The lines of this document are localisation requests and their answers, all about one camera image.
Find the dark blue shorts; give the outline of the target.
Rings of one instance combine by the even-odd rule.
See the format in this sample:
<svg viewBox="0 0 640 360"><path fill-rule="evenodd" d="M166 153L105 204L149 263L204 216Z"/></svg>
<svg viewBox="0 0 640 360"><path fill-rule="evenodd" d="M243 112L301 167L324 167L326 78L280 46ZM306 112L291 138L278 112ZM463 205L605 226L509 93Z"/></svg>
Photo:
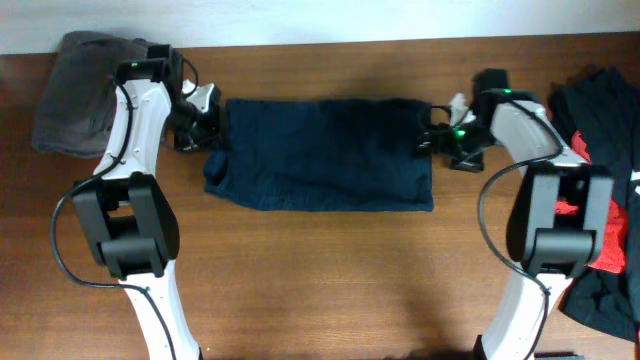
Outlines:
<svg viewBox="0 0 640 360"><path fill-rule="evenodd" d="M430 212L430 158L416 154L426 102L231 99L207 193L261 211Z"/></svg>

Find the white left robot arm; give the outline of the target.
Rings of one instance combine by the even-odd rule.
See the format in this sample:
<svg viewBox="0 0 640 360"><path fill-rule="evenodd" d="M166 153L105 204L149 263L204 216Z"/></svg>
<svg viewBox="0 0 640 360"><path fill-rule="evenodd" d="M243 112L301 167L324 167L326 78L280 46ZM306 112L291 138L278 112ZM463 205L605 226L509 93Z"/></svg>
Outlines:
<svg viewBox="0 0 640 360"><path fill-rule="evenodd" d="M216 148L219 90L188 80L192 64L169 45L118 65L116 112L104 155L92 176L64 196L71 201L94 261L110 289L128 296L152 359L199 359L176 281L178 220L156 180L160 146L179 153Z"/></svg>

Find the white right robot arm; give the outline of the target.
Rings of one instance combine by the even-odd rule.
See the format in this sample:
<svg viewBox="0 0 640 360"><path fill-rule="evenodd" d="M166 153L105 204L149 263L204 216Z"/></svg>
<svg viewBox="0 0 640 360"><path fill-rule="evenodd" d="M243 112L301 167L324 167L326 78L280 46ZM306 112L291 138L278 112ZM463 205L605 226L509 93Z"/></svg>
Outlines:
<svg viewBox="0 0 640 360"><path fill-rule="evenodd" d="M540 101L513 89L503 69L479 72L472 98L458 94L442 109L447 123L419 124L417 156L444 155L451 168L472 173L483 170L482 155L492 146L513 160L487 180L477 201L482 237L511 276L490 325L465 356L533 359L552 307L602 252L614 179L576 154ZM497 180L515 170L523 178L501 253L487 230L485 202Z"/></svg>

